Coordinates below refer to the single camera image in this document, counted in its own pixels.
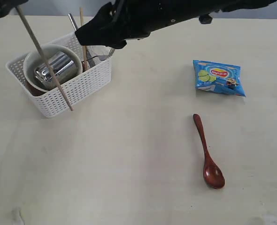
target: table surface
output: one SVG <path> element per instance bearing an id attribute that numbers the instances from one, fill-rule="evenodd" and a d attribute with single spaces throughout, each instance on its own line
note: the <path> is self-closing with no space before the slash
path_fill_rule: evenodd
<path id="1" fill-rule="evenodd" d="M 41 43 L 73 29 L 28 16 Z M 129 41 L 112 82 L 45 119 L 6 71 L 33 50 L 17 16 L 0 19 L 0 224 L 277 224 L 277 20 L 191 20 Z M 246 98 L 195 90 L 192 60 L 240 65 Z M 201 115 L 226 179 L 202 177 Z"/>

